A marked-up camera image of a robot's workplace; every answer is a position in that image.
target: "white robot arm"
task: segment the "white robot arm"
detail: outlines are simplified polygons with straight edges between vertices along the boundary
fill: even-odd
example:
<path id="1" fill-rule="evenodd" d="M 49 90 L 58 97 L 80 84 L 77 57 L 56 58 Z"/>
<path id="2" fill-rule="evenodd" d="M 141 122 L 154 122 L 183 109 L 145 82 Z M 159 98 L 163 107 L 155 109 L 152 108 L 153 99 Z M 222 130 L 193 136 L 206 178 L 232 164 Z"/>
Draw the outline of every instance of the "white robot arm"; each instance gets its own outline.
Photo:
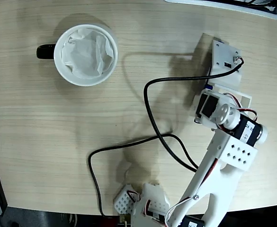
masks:
<path id="1" fill-rule="evenodd" d="M 237 60 L 242 59 L 240 54 L 240 50 L 214 41 L 209 75 L 234 68 Z M 136 192 L 129 185 L 117 196 L 114 207 L 120 214 L 131 214 L 132 227 L 217 227 L 222 221 L 240 177 L 255 159 L 257 149 L 254 145 L 263 143 L 268 134 L 266 127 L 257 123 L 257 113 L 249 108 L 251 96 L 237 91 L 240 81 L 241 70 L 238 70 L 223 78 L 209 80 L 201 92 L 195 122 L 215 133 L 179 203 L 170 207 L 162 188 L 147 183 L 137 201 L 131 196 Z M 242 96 L 241 101 L 233 94 Z M 253 112 L 254 118 L 247 112 Z M 188 221 L 188 210 L 208 194 L 208 209 L 202 219 L 189 218 Z"/>

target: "black mug handle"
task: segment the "black mug handle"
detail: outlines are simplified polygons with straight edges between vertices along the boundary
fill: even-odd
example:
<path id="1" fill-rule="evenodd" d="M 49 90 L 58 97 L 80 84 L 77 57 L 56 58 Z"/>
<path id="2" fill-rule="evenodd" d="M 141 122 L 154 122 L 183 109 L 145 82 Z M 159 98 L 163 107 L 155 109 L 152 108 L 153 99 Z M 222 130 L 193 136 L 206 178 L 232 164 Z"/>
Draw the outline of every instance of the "black mug handle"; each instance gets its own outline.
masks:
<path id="1" fill-rule="evenodd" d="M 54 59 L 55 44 L 44 44 L 37 48 L 36 56 L 39 59 Z"/>

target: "white tissue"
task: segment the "white tissue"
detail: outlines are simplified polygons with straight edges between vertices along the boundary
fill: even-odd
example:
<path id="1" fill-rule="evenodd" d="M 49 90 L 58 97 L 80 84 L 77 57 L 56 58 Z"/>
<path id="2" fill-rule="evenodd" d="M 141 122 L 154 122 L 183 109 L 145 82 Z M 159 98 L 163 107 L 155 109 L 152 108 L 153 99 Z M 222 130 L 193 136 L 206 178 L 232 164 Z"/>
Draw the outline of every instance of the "white tissue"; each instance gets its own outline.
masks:
<path id="1" fill-rule="evenodd" d="M 62 48 L 62 61 L 74 76 L 83 79 L 99 77 L 111 66 L 113 48 L 108 38 L 90 28 L 72 33 Z"/>

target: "black wire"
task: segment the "black wire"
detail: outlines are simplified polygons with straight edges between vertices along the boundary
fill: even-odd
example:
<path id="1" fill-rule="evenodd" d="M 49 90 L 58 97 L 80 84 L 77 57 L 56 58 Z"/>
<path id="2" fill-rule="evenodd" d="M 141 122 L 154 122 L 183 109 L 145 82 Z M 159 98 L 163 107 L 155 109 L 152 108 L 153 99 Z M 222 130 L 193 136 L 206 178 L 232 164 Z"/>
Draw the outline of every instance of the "black wire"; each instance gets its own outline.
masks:
<path id="1" fill-rule="evenodd" d="M 252 0 L 252 1 L 249 1 L 247 2 L 247 4 L 252 4 L 253 2 L 255 2 L 256 0 Z"/>
<path id="2" fill-rule="evenodd" d="M 221 73 L 221 74 L 217 74 L 217 75 L 212 75 L 212 76 L 206 76 L 206 77 L 167 77 L 167 78 L 158 78 L 158 79 L 153 79 L 151 81 L 149 81 L 143 89 L 143 98 L 144 98 L 144 104 L 146 106 L 146 110 L 148 113 L 148 116 L 150 118 L 150 122 L 154 128 L 154 131 L 156 133 L 156 135 L 158 136 L 159 140 L 161 141 L 162 145 L 164 146 L 164 148 L 168 151 L 168 153 L 178 162 L 180 163 L 182 166 L 184 166 L 185 168 L 192 170 L 192 167 L 188 166 L 185 162 L 183 162 L 181 159 L 179 159 L 174 152 L 170 149 L 170 147 L 168 146 L 168 144 L 166 143 L 166 141 L 163 139 L 157 125 L 155 122 L 155 119 L 153 117 L 152 111 L 151 111 L 151 107 L 149 104 L 149 100 L 148 100 L 148 87 L 152 84 L 158 83 L 158 82 L 164 82 L 164 81 L 188 81 L 188 80 L 201 80 L 201 79 L 215 79 L 215 78 L 220 78 L 220 77 L 225 77 L 228 76 L 234 72 L 236 72 L 237 70 L 239 70 L 241 68 L 241 66 L 244 64 L 244 61 L 242 58 L 240 58 L 241 63 L 236 66 L 234 69 L 225 72 L 225 73 Z"/>
<path id="3" fill-rule="evenodd" d="M 216 2 L 231 4 L 235 6 L 250 7 L 250 8 L 277 7 L 277 4 L 273 3 L 273 1 L 265 4 L 252 4 L 253 2 L 251 1 L 243 2 L 243 1 L 234 1 L 234 0 L 216 0 Z"/>
<path id="4" fill-rule="evenodd" d="M 180 140 L 180 138 L 178 138 L 176 135 L 173 135 L 173 134 L 170 134 L 170 133 L 166 133 L 166 134 L 163 134 L 161 135 L 161 137 L 173 137 L 175 138 L 181 145 L 181 147 L 183 148 L 188 160 L 190 161 L 190 163 L 195 167 L 195 168 L 198 168 L 198 165 L 195 164 L 195 162 L 191 159 L 190 155 L 188 154 L 186 148 L 185 148 L 185 145 L 183 144 L 183 142 Z M 131 146 L 136 146 L 136 145 L 139 145 L 139 144 L 143 144 L 143 143 L 146 143 L 146 142 L 149 142 L 149 141 L 152 141 L 152 140 L 155 140 L 155 139 L 158 139 L 159 137 L 158 136 L 153 136 L 153 137 L 150 137 L 150 138 L 147 138 L 147 139 L 144 139 L 144 140 L 140 140 L 140 141 L 135 141 L 135 142 L 131 142 L 131 143 L 126 143 L 126 144 L 121 144 L 121 145 L 116 145 L 116 146 L 111 146 L 111 147 L 107 147 L 107 148 L 101 148 L 101 149 L 98 149 L 98 150 L 95 150 L 93 151 L 89 157 L 88 157 L 88 166 L 89 166 L 89 170 L 91 172 L 91 175 L 92 175 L 92 178 L 93 178 L 93 182 L 94 182 L 94 185 L 95 185 L 95 188 L 96 188 L 96 191 L 97 191 L 97 197 L 98 197 L 98 206 L 99 206 L 99 212 L 100 214 L 105 217 L 105 218 L 111 218 L 110 216 L 107 216 L 104 214 L 103 212 L 103 209 L 102 209 L 102 202 L 101 202 L 101 193 L 100 193 L 100 189 L 99 189 L 99 186 L 98 186 L 98 183 L 97 183 L 97 179 L 96 179 L 96 176 L 94 174 L 94 171 L 93 171 L 93 168 L 92 168 L 92 163 L 91 163 L 91 159 L 92 159 L 92 156 L 97 154 L 97 153 L 100 153 L 102 151 L 108 151 L 108 150 L 116 150 L 116 149 L 121 149 L 121 148 L 128 148 L 128 147 L 131 147 Z M 190 167 L 191 170 L 193 172 L 196 172 L 196 169 Z"/>

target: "wood grain surface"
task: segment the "wood grain surface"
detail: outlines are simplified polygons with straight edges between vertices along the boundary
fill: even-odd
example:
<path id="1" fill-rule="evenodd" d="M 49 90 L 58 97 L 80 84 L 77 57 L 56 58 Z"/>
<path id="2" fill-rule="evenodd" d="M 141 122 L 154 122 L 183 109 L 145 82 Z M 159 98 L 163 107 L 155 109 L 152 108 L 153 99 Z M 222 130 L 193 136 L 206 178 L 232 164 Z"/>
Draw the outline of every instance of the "wood grain surface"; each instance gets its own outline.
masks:
<path id="1" fill-rule="evenodd" d="M 36 58 L 68 28 L 109 26 L 119 42 L 113 75 L 94 87 L 66 82 L 52 60 Z M 266 143 L 239 183 L 230 210 L 277 204 L 277 21 L 163 0 L 0 0 L 0 178 L 12 207 L 99 214 L 86 158 L 98 148 L 154 135 L 143 87 L 158 77 L 204 75 L 214 38 L 242 50 L 241 91 L 253 97 Z M 162 132 L 184 141 L 199 164 L 213 133 L 193 123 L 200 83 L 152 85 L 152 110 Z M 181 147 L 167 139 L 186 160 Z M 104 212 L 125 183 L 160 183 L 176 203 L 193 173 L 158 141 L 96 155 L 93 167 Z M 206 210 L 201 200 L 190 213 Z"/>

